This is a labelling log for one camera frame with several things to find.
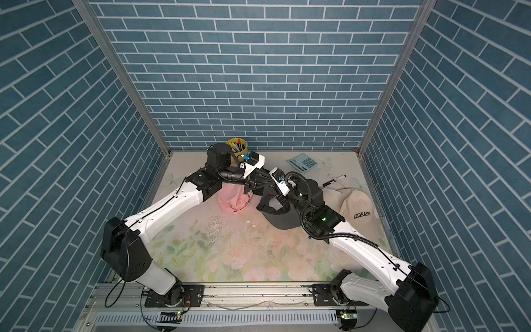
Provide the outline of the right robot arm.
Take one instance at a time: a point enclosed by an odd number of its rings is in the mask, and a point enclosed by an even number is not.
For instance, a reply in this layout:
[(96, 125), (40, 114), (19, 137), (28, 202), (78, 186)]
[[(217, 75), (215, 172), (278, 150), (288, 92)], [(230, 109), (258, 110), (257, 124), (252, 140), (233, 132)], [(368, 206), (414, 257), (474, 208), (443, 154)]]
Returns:
[(264, 190), (262, 213), (274, 227), (301, 227), (314, 240), (342, 250), (363, 265), (382, 285), (356, 282), (343, 270), (330, 284), (340, 304), (358, 299), (386, 311), (403, 331), (421, 331), (440, 304), (434, 278), (424, 264), (400, 260), (362, 236), (338, 212), (327, 206), (322, 191), (291, 172)]

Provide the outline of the black cap front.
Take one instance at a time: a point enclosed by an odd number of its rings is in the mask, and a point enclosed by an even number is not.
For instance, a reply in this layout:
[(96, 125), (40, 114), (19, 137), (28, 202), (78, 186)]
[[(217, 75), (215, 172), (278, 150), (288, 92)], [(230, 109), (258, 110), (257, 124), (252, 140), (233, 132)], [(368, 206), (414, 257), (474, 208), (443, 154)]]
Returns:
[(275, 228), (291, 230), (300, 227), (300, 210), (302, 206), (303, 200), (297, 198), (293, 192), (288, 193), (287, 196), (283, 196), (272, 188), (265, 188), (262, 189), (257, 210)]

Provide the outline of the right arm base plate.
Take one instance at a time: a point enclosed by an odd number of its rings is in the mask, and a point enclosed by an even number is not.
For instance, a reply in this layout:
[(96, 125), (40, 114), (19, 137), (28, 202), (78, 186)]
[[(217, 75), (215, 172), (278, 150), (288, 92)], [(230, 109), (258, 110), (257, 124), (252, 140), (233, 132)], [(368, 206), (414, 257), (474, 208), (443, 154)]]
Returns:
[(347, 298), (339, 286), (330, 284), (312, 284), (308, 287), (313, 303), (316, 307), (354, 307), (368, 306), (361, 301), (353, 301)]

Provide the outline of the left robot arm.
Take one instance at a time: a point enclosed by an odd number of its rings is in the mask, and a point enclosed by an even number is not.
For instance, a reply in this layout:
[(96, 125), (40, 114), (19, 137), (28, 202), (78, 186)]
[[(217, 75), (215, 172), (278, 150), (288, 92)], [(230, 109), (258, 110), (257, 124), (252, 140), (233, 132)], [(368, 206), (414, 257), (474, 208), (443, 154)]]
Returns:
[(210, 146), (205, 166), (185, 177), (177, 190), (124, 220), (114, 217), (106, 222), (102, 259), (124, 282), (137, 282), (166, 297), (169, 304), (177, 303), (183, 291), (181, 281), (160, 267), (146, 246), (181, 214), (216, 194), (224, 183), (243, 185), (246, 192), (282, 193), (285, 175), (278, 169), (268, 171), (264, 164), (264, 156), (256, 152), (238, 160), (228, 144)]

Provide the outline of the beige Colorado cap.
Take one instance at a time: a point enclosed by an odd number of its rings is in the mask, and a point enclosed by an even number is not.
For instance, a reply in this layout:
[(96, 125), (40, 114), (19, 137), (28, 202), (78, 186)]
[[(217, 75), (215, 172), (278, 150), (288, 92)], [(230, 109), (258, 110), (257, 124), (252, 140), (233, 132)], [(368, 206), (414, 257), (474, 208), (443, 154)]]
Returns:
[(370, 224), (375, 218), (375, 206), (364, 192), (353, 190), (342, 202), (342, 215), (356, 225)]
[(324, 202), (334, 211), (340, 214), (353, 215), (357, 212), (355, 198), (356, 190), (354, 189), (323, 189)]

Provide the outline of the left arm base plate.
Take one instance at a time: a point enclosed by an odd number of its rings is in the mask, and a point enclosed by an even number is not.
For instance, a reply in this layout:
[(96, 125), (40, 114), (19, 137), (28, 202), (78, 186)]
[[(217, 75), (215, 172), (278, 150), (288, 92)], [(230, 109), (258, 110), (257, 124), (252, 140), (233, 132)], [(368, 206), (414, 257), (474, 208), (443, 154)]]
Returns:
[(202, 284), (184, 284), (174, 286), (167, 294), (159, 295), (154, 290), (142, 292), (143, 305), (147, 308), (172, 308), (183, 309), (200, 307), (205, 286)]

